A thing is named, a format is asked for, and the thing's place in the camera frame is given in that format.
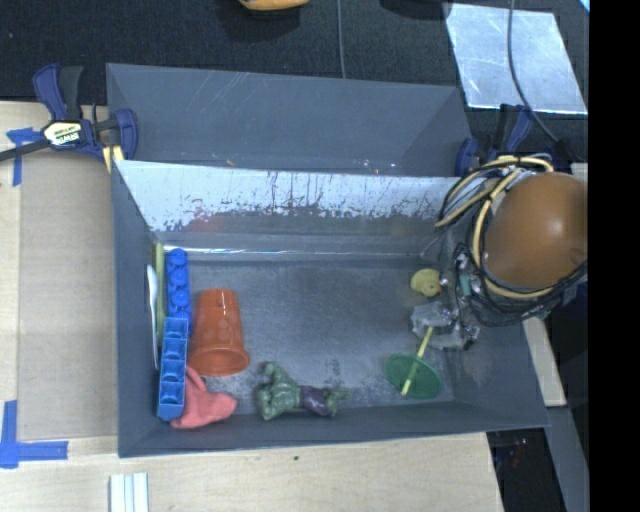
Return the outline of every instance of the bin floor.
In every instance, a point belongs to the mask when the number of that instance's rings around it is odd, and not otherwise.
[[[394,353],[415,353],[413,307],[426,299],[409,281],[420,267],[412,259],[317,261],[230,261],[215,256],[190,264],[192,304],[200,292],[225,287],[240,304],[250,365],[228,377],[207,377],[210,391],[238,400],[236,414],[257,412],[255,393],[268,379],[263,365],[274,361],[299,384],[346,386],[342,408],[424,402],[402,397],[385,378]],[[441,374],[442,392],[430,402],[453,400],[443,353],[425,356]]]

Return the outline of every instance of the black carpet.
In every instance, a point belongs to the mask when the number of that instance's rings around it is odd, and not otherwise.
[[[293,15],[265,20],[249,16],[238,0],[5,1],[0,99],[35,101],[33,74],[53,62],[83,66],[80,103],[98,105],[107,102],[109,62],[459,85],[444,22],[447,8],[433,2],[311,0]],[[509,7],[509,0],[461,3]],[[516,8],[555,14],[588,109],[588,13],[578,0],[517,0]],[[469,108],[467,116],[474,136],[493,134],[496,111]],[[588,159],[586,117],[540,118]],[[550,144],[534,126],[520,149],[539,152]],[[508,512],[563,510],[544,441],[539,432],[528,435],[527,450],[520,450],[515,465],[504,437],[493,438],[502,450],[497,467],[505,507]]]

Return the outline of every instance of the green plastic lid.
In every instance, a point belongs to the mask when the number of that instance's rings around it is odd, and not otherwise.
[[[434,398],[442,390],[442,379],[438,370],[426,361],[411,354],[394,354],[386,364],[387,380],[400,391],[412,373],[411,386],[406,396],[411,398]]]

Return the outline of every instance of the orange cup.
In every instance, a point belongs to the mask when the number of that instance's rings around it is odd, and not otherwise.
[[[210,288],[198,297],[188,364],[200,375],[223,377],[249,365],[235,292]]]

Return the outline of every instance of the blue lego block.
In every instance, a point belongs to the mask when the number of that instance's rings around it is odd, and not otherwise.
[[[167,316],[185,318],[191,334],[191,288],[189,261],[183,249],[173,249],[165,257],[167,277]]]
[[[158,390],[158,417],[164,421],[179,418],[184,409],[188,336],[186,318],[165,319]]]

